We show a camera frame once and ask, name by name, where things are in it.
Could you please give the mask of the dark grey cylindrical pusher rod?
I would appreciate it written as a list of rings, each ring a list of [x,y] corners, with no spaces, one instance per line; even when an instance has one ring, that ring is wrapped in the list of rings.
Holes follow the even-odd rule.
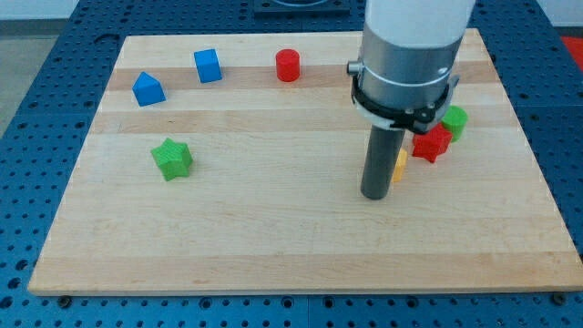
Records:
[[[372,126],[361,181],[364,197],[381,200],[387,196],[403,139],[403,129]]]

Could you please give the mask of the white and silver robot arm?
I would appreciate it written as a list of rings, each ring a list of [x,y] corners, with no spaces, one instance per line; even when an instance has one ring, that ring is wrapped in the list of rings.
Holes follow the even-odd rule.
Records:
[[[459,81],[458,49],[476,0],[367,0],[362,42],[347,64],[356,110],[372,127],[361,193],[383,199],[410,131],[437,126]]]

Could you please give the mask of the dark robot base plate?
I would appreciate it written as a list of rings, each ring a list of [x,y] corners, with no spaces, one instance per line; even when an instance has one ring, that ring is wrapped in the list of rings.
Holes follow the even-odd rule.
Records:
[[[255,17],[349,14],[350,0],[253,0]]]

